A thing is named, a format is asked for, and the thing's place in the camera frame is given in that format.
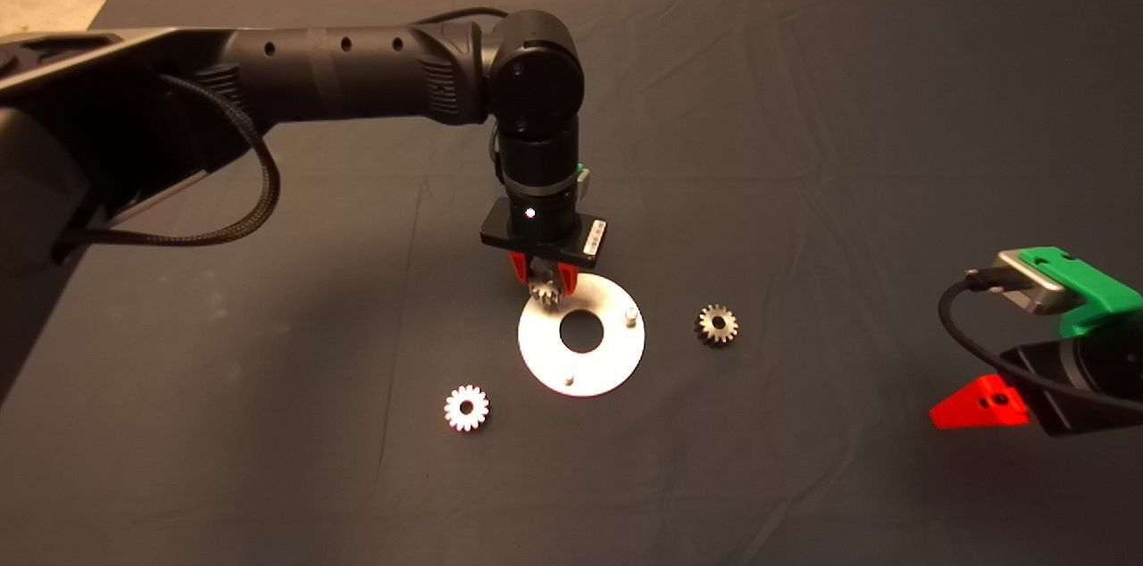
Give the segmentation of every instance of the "gear teeth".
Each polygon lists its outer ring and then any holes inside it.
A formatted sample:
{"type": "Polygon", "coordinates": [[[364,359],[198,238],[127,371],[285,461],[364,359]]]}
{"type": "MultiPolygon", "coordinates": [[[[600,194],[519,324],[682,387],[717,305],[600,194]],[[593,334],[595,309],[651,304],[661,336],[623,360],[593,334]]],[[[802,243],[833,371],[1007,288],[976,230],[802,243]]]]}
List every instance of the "gear teeth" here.
{"type": "Polygon", "coordinates": [[[738,319],[721,303],[710,303],[695,318],[698,340],[712,348],[729,345],[738,335],[738,319]],[[722,327],[714,326],[714,319],[722,319],[722,327]]]}
{"type": "Polygon", "coordinates": [[[560,297],[562,296],[562,292],[552,281],[529,282],[528,294],[546,310],[555,309],[560,304],[560,297]]]}
{"type": "Polygon", "coordinates": [[[487,418],[488,412],[488,394],[481,388],[472,384],[461,385],[445,399],[445,421],[457,432],[471,432],[480,428],[480,424],[487,418]],[[465,402],[472,406],[467,413],[461,409],[465,402]]]}

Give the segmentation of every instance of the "dark gray cloth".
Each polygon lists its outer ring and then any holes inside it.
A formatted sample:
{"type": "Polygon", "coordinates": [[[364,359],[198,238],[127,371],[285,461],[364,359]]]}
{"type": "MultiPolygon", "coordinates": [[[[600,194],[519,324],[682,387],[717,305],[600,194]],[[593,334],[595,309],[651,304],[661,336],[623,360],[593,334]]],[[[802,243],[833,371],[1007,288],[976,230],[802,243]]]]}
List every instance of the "dark gray cloth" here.
{"type": "MultiPolygon", "coordinates": [[[[477,231],[489,127],[278,127],[257,234],[93,248],[0,410],[3,564],[1127,564],[1143,431],[936,431],[988,367],[935,318],[996,252],[1143,286],[1143,0],[110,0],[97,27],[542,8],[586,70],[583,209],[647,346],[594,399],[523,366],[477,231]],[[708,302],[741,318],[712,351],[708,302]],[[441,407],[462,383],[491,416],[441,407]]],[[[189,233],[243,159],[131,221],[189,233]]],[[[990,346],[1050,319],[976,296],[990,346]]]]}

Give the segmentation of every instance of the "metal plate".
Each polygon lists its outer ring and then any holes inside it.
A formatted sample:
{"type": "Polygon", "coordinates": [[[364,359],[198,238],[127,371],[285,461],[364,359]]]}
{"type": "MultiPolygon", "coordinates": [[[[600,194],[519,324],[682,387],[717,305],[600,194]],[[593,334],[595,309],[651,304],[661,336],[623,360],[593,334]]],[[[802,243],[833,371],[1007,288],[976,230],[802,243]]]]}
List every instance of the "metal plate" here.
{"type": "Polygon", "coordinates": [[[618,388],[639,366],[644,350],[644,319],[628,327],[626,312],[638,305],[622,287],[591,273],[581,273],[575,294],[553,310],[529,298],[520,314],[520,354],[541,383],[569,397],[596,397],[618,388]],[[596,350],[575,352],[560,337],[563,317],[586,310],[604,326],[596,350]]]}

